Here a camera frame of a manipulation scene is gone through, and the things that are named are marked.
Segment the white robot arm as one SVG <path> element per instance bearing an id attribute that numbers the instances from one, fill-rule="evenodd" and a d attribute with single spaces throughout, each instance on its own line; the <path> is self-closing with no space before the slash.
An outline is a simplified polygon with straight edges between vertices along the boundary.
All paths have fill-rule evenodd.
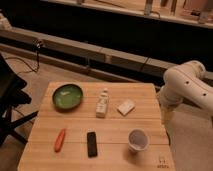
<path id="1" fill-rule="evenodd" d="M 213 116 L 213 87 L 202 81 L 205 72 L 205 66 L 196 60 L 167 69 L 158 93 L 161 107 L 176 108 L 186 98 Z"/>

